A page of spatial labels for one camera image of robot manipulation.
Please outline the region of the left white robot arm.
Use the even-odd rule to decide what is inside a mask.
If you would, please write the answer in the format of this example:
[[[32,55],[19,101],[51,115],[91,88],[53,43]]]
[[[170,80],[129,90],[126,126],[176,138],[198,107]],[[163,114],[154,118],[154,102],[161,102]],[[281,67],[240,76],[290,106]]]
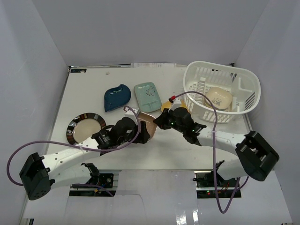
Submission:
[[[124,117],[108,125],[72,148],[52,154],[31,154],[19,175],[29,200],[45,196],[51,189],[73,185],[83,188],[107,188],[104,178],[93,163],[97,158],[127,143],[146,143],[151,138],[146,122]]]

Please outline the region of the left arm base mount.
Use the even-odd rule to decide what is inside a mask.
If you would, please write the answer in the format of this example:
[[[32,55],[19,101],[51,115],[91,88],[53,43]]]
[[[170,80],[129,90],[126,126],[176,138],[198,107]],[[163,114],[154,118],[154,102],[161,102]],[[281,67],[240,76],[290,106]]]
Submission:
[[[73,197],[114,197],[118,186],[118,174],[101,173],[98,178],[85,185],[72,185],[69,196]]]

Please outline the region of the brown square plate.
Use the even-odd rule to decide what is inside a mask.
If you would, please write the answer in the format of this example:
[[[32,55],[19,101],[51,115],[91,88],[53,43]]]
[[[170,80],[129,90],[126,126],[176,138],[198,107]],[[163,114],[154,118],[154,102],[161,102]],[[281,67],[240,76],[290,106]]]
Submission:
[[[150,139],[149,139],[150,141],[153,138],[155,131],[157,129],[157,125],[154,123],[155,117],[145,112],[139,112],[138,118],[140,122],[144,121],[146,123],[146,129],[150,135]]]

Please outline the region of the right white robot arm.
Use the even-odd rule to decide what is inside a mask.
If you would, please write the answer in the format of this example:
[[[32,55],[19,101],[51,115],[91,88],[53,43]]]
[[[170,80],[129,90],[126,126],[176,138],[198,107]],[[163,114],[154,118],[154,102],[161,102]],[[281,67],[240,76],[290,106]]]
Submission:
[[[162,130],[172,128],[182,133],[190,144],[216,147],[237,156],[234,160],[216,163],[216,172],[212,174],[211,180],[217,187],[238,177],[249,176],[256,181],[264,181],[279,161],[278,153],[258,132],[250,131],[241,135],[212,131],[205,125],[194,122],[191,114],[182,107],[175,110],[164,109],[154,119],[154,123]]]

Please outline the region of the cream square plate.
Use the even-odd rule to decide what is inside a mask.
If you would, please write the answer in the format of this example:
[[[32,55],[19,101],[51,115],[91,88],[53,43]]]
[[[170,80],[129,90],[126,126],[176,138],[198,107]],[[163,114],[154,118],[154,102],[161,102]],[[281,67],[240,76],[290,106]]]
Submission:
[[[206,93],[206,97],[216,109],[221,111],[226,111],[233,101],[232,94],[219,87],[210,88]]]

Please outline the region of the dark blue leaf plate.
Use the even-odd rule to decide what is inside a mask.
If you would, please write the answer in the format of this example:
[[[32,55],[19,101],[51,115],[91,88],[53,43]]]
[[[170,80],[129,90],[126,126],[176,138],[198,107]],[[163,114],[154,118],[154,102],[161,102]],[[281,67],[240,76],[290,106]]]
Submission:
[[[124,84],[108,89],[104,94],[105,112],[109,112],[126,105],[130,99],[131,91],[129,87]]]

